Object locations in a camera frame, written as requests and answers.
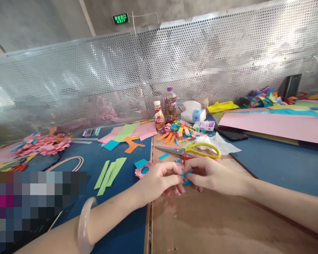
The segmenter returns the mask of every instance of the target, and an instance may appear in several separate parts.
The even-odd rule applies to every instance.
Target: green paper strip
[[[124,125],[121,131],[113,138],[116,142],[125,142],[124,139],[127,136],[131,136],[135,129],[138,127],[139,124],[132,124],[132,125]]]
[[[195,140],[190,141],[186,145],[183,146],[184,149],[186,149],[189,145],[192,145],[195,142]]]
[[[127,158],[119,158],[116,159],[116,164],[114,165],[113,171],[111,173],[111,176],[108,180],[106,187],[111,187],[114,179],[116,178],[117,174],[119,173],[120,169],[122,168],[123,164],[125,163]]]
[[[104,176],[105,176],[105,174],[106,174],[107,167],[108,167],[108,164],[109,164],[109,163],[110,163],[110,161],[106,161],[106,162],[105,162],[105,165],[104,165],[104,167],[103,167],[103,169],[102,169],[102,171],[101,171],[101,173],[100,173],[100,176],[99,176],[99,178],[98,178],[98,180],[97,180],[97,182],[96,182],[96,184],[95,184],[94,189],[100,188],[101,183],[102,183],[102,180],[103,180],[103,178],[104,178]]]
[[[178,140],[178,143],[185,142],[185,141],[187,141],[187,140],[188,140],[188,139]]]
[[[104,192],[106,190],[107,182],[108,182],[108,180],[110,178],[110,175],[111,175],[111,173],[113,171],[113,168],[114,168],[115,164],[116,164],[116,162],[112,162],[110,164],[110,167],[108,168],[108,170],[106,172],[106,175],[105,175],[105,177],[104,177],[104,179],[102,181],[102,184],[101,184],[101,187],[100,187],[100,189],[98,191],[97,196],[101,196],[102,194],[104,194]]]

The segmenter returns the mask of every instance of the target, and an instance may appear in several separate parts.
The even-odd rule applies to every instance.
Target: pink bangle
[[[94,248],[95,244],[91,244],[88,239],[88,222],[89,222],[89,214],[91,209],[98,205],[96,198],[91,197],[87,199],[84,206],[82,207],[80,218],[79,218],[79,226],[78,226],[78,247],[80,254],[90,254]]]

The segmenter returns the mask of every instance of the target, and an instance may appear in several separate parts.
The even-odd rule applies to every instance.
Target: white tissue
[[[227,143],[217,132],[215,136],[208,137],[206,135],[197,137],[195,143],[208,143],[219,149],[221,155],[228,155],[229,153],[240,152],[241,150],[236,148],[234,145]],[[216,151],[208,146],[198,146],[200,150],[210,150],[214,153]]]

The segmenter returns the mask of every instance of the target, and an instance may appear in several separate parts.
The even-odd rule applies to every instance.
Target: green exit sign
[[[127,13],[119,14],[119,15],[113,15],[112,18],[113,18],[114,25],[121,25],[121,24],[125,24],[125,23],[130,23],[129,20],[128,20]]]

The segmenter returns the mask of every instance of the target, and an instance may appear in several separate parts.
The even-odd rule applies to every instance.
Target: smartphone
[[[214,129],[218,131],[220,135],[225,136],[227,139],[231,141],[243,140],[249,137],[248,135],[242,133],[240,130],[232,127],[215,125]]]

